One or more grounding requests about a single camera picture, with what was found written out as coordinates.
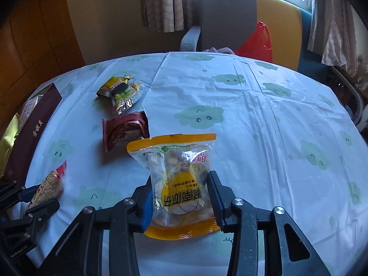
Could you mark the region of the yellow blue sofa back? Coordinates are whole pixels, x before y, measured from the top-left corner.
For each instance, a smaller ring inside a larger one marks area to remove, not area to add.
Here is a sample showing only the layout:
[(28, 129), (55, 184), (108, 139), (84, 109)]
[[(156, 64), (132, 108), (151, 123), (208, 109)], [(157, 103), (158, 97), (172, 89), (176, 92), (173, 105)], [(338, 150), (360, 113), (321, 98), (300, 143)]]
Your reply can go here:
[(273, 62), (324, 83), (329, 67), (308, 50), (311, 14), (283, 0), (256, 0), (256, 8), (271, 35)]

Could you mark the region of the dark red snack pack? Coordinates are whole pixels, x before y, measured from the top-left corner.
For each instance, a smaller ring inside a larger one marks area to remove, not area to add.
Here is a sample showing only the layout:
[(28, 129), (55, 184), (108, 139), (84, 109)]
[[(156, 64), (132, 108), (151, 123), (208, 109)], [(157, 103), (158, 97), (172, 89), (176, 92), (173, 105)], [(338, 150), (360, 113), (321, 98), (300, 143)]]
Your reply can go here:
[(131, 142), (149, 137), (148, 118), (144, 111), (102, 120), (102, 141), (105, 152), (110, 152), (118, 141)]

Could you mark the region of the cloud print tablecloth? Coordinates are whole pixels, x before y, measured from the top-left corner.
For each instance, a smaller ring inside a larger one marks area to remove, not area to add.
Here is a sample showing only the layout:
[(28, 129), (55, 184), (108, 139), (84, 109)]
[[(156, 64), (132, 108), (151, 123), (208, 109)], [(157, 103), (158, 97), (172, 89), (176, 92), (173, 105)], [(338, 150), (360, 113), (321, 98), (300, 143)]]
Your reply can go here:
[[(135, 110), (151, 137), (190, 135), (130, 155), (105, 152), (112, 102), (97, 92), (130, 77)], [(152, 227), (135, 237), (142, 275), (225, 275), (233, 236), (198, 234), (213, 212), (205, 176), (217, 172), (255, 207), (281, 206), (332, 275), (345, 275), (367, 245), (367, 143), (329, 87), (298, 72), (231, 55), (150, 54), (86, 66), (53, 80), (62, 100), (39, 138), (27, 185), (66, 164), (60, 208), (28, 256), (41, 265), (76, 215), (132, 195), (153, 177)]]

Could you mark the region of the squirrel sesame bar pack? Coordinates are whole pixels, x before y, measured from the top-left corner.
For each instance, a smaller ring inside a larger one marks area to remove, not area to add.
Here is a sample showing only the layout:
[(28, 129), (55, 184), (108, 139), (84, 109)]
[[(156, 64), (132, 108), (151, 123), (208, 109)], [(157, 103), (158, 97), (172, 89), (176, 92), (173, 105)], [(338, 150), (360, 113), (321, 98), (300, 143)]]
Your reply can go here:
[(64, 161), (58, 168), (52, 170), (42, 181), (36, 193), (29, 202), (27, 209), (36, 207), (43, 202), (57, 199), (64, 190), (64, 177), (66, 174), (67, 162)]

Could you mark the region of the left beige curtain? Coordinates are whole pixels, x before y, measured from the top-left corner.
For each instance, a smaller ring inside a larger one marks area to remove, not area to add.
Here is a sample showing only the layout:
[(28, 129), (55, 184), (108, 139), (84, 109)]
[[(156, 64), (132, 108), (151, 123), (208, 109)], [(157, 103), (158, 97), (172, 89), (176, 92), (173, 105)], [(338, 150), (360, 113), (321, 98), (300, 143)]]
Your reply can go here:
[(142, 22), (155, 32), (184, 31), (193, 25), (193, 0), (141, 0)]

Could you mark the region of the orange clear seed bag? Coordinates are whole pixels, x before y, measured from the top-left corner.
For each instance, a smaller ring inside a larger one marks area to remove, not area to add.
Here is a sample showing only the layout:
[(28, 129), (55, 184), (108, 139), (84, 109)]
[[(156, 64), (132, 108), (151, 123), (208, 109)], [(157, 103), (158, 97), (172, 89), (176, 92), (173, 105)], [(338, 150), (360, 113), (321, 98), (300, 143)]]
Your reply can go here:
[(162, 135), (132, 141), (127, 152), (149, 170), (149, 238), (179, 241), (218, 231), (207, 189), (216, 134)]

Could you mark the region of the right beige curtain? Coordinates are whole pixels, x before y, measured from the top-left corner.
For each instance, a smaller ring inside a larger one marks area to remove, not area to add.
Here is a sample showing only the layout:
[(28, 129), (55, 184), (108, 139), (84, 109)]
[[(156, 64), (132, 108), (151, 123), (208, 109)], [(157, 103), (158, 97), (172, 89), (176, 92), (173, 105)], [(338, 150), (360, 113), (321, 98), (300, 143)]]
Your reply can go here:
[(348, 0), (314, 0), (308, 50), (321, 63), (337, 66), (350, 76), (358, 71), (352, 6)]

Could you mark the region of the red plastic bag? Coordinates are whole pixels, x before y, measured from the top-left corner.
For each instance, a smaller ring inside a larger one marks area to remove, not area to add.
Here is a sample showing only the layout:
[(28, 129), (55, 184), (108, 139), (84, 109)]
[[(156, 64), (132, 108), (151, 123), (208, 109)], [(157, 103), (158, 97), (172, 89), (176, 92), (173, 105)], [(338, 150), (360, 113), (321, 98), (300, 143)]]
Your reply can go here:
[(235, 52), (237, 56), (266, 62), (273, 61), (271, 35), (267, 25), (259, 21), (250, 38)]

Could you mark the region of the gold maroon tin box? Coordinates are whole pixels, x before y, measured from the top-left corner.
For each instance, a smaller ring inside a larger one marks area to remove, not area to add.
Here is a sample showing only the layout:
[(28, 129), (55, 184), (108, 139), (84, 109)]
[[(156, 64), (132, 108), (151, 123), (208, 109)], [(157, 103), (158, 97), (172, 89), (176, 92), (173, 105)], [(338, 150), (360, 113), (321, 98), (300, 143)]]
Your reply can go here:
[(29, 118), (25, 121), (13, 145), (7, 160), (2, 181), (16, 181), (23, 186), (26, 183), (27, 173), (31, 161), (52, 114), (62, 100), (62, 96), (54, 83), (41, 90), (43, 93)]

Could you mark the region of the wooden panel cabinet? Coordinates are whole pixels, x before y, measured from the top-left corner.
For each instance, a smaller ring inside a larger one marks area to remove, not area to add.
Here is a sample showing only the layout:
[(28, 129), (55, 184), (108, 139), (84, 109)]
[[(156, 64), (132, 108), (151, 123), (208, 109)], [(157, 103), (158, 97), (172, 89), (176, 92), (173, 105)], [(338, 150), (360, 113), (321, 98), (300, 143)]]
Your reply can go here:
[(1, 26), (1, 127), (39, 85), (84, 64), (67, 0), (19, 0)]

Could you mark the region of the beige curtain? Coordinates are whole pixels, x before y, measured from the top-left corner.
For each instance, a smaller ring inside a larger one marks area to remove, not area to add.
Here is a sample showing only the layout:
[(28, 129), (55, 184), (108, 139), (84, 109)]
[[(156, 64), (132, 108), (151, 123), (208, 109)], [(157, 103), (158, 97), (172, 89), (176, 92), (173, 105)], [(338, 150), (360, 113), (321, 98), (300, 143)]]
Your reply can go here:
[(352, 6), (348, 0), (314, 0), (308, 50), (321, 63), (337, 66), (350, 76), (358, 71)]
[(193, 0), (141, 0), (142, 22), (155, 32), (184, 31), (193, 25)]

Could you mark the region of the yellow green snack pack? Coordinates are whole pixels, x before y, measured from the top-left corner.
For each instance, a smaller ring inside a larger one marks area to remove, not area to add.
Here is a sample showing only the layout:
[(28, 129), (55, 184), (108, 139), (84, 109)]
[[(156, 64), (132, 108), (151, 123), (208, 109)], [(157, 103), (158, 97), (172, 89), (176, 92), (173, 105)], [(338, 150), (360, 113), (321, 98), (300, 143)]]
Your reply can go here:
[(123, 115), (132, 108), (143, 94), (145, 86), (131, 80), (131, 76), (113, 76), (97, 91), (98, 97), (110, 98), (113, 111), (117, 116)]

